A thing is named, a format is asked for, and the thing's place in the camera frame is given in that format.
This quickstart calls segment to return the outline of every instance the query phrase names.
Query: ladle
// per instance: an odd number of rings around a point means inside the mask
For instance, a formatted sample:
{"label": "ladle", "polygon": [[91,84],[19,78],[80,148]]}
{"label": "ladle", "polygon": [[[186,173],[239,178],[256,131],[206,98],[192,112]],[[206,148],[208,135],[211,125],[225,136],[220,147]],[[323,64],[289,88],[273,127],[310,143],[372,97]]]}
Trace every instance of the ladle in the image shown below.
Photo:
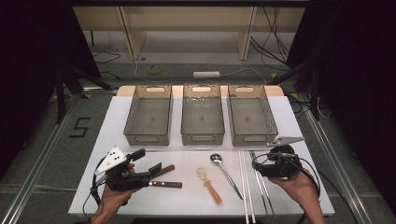
{"label": "ladle", "polygon": [[236,193],[238,194],[240,199],[243,199],[241,192],[239,192],[239,189],[236,187],[235,183],[233,182],[233,180],[231,179],[230,175],[228,174],[228,172],[225,170],[224,166],[222,165],[222,158],[219,154],[215,153],[212,154],[210,156],[210,160],[212,160],[213,162],[216,162],[220,165],[220,167],[223,169],[224,173],[227,175],[228,179],[230,180],[231,184],[233,185],[233,188],[235,189]]}

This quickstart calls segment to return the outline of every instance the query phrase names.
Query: person's right hand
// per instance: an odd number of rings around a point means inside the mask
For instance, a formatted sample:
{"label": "person's right hand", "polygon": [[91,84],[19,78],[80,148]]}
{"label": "person's right hand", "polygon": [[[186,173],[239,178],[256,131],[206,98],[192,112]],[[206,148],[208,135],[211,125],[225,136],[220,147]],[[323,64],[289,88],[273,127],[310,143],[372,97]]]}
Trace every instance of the person's right hand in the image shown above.
{"label": "person's right hand", "polygon": [[326,223],[321,212],[318,194],[314,183],[302,172],[290,179],[268,178],[279,185],[303,209],[312,223]]}

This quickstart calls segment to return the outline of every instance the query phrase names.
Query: white table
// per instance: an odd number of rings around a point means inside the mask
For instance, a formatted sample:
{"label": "white table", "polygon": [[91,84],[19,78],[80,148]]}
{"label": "white table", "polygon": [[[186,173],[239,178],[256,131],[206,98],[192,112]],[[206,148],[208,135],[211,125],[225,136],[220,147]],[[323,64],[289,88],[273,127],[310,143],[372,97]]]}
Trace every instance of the white table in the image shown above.
{"label": "white table", "polygon": [[[291,110],[287,97],[274,96],[268,97],[278,136],[302,136],[301,130]],[[245,215],[244,201],[239,199],[232,185],[223,173],[221,168],[213,163],[209,156],[213,153],[219,153],[223,158],[223,165],[232,177],[236,186],[242,192],[241,172],[239,165],[239,152],[244,151],[247,163],[247,175],[249,180],[250,192],[252,195],[252,204],[255,216],[264,216],[266,212],[262,202],[262,196],[258,187],[254,170],[251,168],[251,159],[248,151],[254,149],[256,156],[268,152],[270,147],[234,147],[231,141],[229,115],[226,104],[226,97],[222,97],[223,116],[225,134],[221,146],[211,147],[193,147],[183,146],[181,141],[181,96],[174,95],[171,137],[168,147],[131,147],[126,140],[123,130],[128,117],[132,97],[115,96],[113,97],[106,118],[99,132],[96,144],[93,148],[87,168],[78,186],[75,198],[70,206],[69,214],[82,215],[82,206],[88,197],[92,184],[92,175],[99,160],[114,146],[118,146],[124,154],[136,151],[139,148],[145,148],[147,154],[144,158],[135,161],[137,172],[146,172],[148,168],[163,163],[163,167],[174,164],[176,169],[157,179],[161,181],[182,182],[182,189],[148,187],[139,190],[132,195],[127,205],[119,210],[120,215],[129,215],[134,217],[243,217]],[[304,141],[293,143],[296,154],[300,158],[309,161],[314,169],[315,164],[309,154],[308,148]],[[303,166],[313,171],[304,163]],[[197,176],[196,170],[204,168],[208,179],[212,180],[214,189],[218,192],[223,202],[217,205],[211,197],[208,189],[204,187],[203,181]],[[272,206],[276,215],[302,214],[303,210],[299,204],[294,202],[283,189],[269,182],[264,178]],[[325,216],[334,214],[332,204],[329,200],[326,190],[322,183],[320,205]],[[99,188],[99,195],[102,195],[103,188]],[[85,212],[93,214],[97,205],[91,197],[86,205]]]}

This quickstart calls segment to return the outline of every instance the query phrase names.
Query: gray carpet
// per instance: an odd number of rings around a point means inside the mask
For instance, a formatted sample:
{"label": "gray carpet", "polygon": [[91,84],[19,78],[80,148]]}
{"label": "gray carpet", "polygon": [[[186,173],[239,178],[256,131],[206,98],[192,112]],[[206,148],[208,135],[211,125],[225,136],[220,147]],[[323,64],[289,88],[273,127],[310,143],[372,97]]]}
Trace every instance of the gray carpet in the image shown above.
{"label": "gray carpet", "polygon": [[[103,81],[113,85],[139,85],[148,84],[147,81],[140,80],[134,76],[134,64],[98,64],[100,71],[111,72],[120,77],[116,79],[110,74],[103,73]],[[271,74],[277,73],[279,76],[284,72],[279,72],[263,65],[223,65],[223,64],[163,64],[164,71],[160,75],[151,75],[147,72],[149,64],[140,63],[137,75],[150,80],[172,80],[167,84],[182,84],[182,81],[192,78],[193,71],[220,71],[221,74],[230,74],[242,68],[252,67],[259,71],[267,80],[271,80]],[[217,83],[252,84],[262,83],[258,75],[247,70],[228,77],[212,79]],[[294,78],[282,83],[284,92],[293,91]],[[191,79],[191,82],[203,82],[205,80]],[[94,86],[82,80],[85,86]],[[88,158],[91,155],[97,134],[105,118],[112,94],[93,94],[91,98],[81,98],[71,113],[70,120],[66,123],[62,136],[56,145],[50,159],[38,180],[39,185],[55,187],[55,190],[36,189],[26,204],[19,223],[73,223],[83,220],[80,217],[73,217],[67,214],[68,206],[73,200],[74,189],[78,187],[79,180],[85,170]],[[308,144],[308,148],[318,169],[324,173],[339,188],[337,180],[332,173],[332,169],[324,157],[318,139],[312,132],[312,128],[304,114],[296,114],[299,125]],[[30,171],[30,167],[35,163],[40,150],[46,144],[52,132],[57,116],[56,101],[51,100],[48,108],[43,113],[40,121],[35,127],[35,131],[28,139],[26,149],[20,152],[18,158],[9,168],[8,173],[1,181],[0,188],[0,217],[7,211],[7,207],[15,196],[18,185],[22,184]],[[80,124],[88,127],[88,131],[83,138],[70,138],[69,135],[81,134],[81,130],[74,130],[78,118],[91,118],[83,120]],[[326,134],[331,138],[332,145],[337,151],[339,159],[345,166],[347,174],[353,180],[354,187],[362,197],[367,206],[368,213],[374,223],[396,223],[394,215],[390,212],[375,185],[364,172],[359,160],[352,156],[342,130],[332,117],[322,119],[321,125]],[[330,199],[336,210],[335,215],[327,217],[328,223],[353,223],[347,207],[340,196],[322,178],[325,189],[330,195]],[[296,223],[299,217],[277,217],[276,220],[262,219],[264,223]],[[131,223],[130,217],[116,217],[111,223]]]}

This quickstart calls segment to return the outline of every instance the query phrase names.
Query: transparent gray bin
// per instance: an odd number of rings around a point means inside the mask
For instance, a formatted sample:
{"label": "transparent gray bin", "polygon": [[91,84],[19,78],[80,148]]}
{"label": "transparent gray bin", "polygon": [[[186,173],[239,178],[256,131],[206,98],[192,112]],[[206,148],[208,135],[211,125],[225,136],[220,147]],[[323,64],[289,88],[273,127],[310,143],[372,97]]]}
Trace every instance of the transparent gray bin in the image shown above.
{"label": "transparent gray bin", "polygon": [[131,146],[168,146],[172,86],[136,86],[124,135]]}
{"label": "transparent gray bin", "polygon": [[263,85],[228,87],[233,146],[266,146],[278,132]]}
{"label": "transparent gray bin", "polygon": [[181,136],[185,146],[222,144],[224,119],[219,85],[183,86]]}

